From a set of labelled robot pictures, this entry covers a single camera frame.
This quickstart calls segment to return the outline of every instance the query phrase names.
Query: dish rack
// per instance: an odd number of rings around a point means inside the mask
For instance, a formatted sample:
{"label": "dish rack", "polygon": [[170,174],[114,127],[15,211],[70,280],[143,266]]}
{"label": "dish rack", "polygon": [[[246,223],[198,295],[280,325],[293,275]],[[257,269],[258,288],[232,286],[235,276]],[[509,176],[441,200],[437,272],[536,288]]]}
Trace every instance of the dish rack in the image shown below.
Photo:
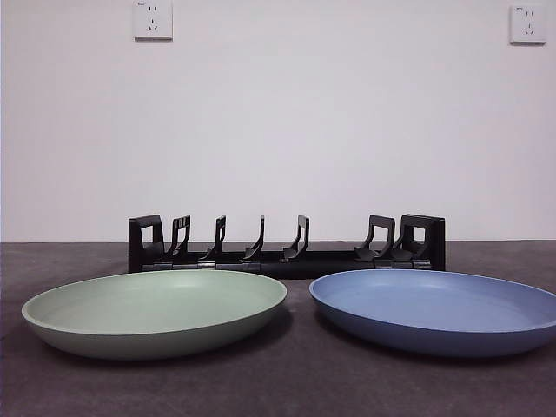
{"label": "dish rack", "polygon": [[[335,272],[355,269],[403,268],[444,271],[445,220],[425,215],[404,215],[400,237],[395,240],[395,220],[370,215],[367,239],[352,250],[332,248],[311,250],[309,218],[299,215],[297,235],[282,250],[264,249],[264,216],[261,216],[259,238],[244,251],[225,251],[226,216],[216,219],[215,243],[206,252],[189,250],[191,217],[186,215],[172,222],[172,242],[165,248],[162,221],[159,215],[129,219],[129,272],[168,269],[226,269],[252,272],[276,279],[314,279]],[[144,242],[142,230],[152,228],[152,242]],[[375,228],[387,231],[387,241],[377,248]],[[422,241],[414,238],[414,229],[424,230]],[[184,229],[184,238],[178,235]]]}

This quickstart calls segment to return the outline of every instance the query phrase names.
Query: wall outlet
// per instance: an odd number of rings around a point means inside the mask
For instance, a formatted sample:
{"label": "wall outlet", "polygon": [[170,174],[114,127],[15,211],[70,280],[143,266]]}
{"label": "wall outlet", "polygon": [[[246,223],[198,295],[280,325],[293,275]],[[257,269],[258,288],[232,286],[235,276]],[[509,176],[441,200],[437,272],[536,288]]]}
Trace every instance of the wall outlet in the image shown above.
{"label": "wall outlet", "polygon": [[172,39],[171,0],[135,0],[133,4],[133,36],[136,41],[169,41]]}
{"label": "wall outlet", "polygon": [[546,43],[546,9],[542,5],[510,8],[510,43]]}

